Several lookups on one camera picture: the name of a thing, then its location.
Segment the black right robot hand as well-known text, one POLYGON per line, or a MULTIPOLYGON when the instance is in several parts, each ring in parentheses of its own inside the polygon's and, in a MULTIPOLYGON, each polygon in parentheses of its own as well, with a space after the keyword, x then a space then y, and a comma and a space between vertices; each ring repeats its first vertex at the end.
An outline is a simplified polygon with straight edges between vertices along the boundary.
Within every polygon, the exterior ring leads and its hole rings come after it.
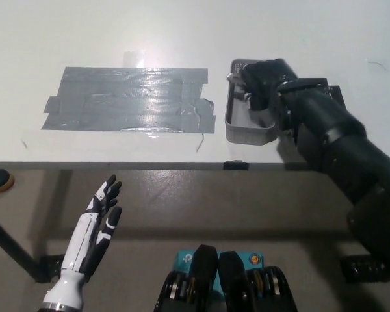
POLYGON ((247 64, 240 71, 240 76, 244 91, 250 94, 250 109, 253 111, 267 109, 272 91, 281 83, 298 78, 282 58, 247 64))

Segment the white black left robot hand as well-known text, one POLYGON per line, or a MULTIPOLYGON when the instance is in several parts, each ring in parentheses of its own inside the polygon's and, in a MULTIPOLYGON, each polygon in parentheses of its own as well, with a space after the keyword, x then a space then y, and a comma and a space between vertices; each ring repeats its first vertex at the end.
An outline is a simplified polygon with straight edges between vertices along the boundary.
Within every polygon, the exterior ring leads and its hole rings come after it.
POLYGON ((78 219, 61 264, 61 270, 84 274, 87 280, 99 266, 122 214, 117 196, 122 183, 112 175, 92 196, 78 219))

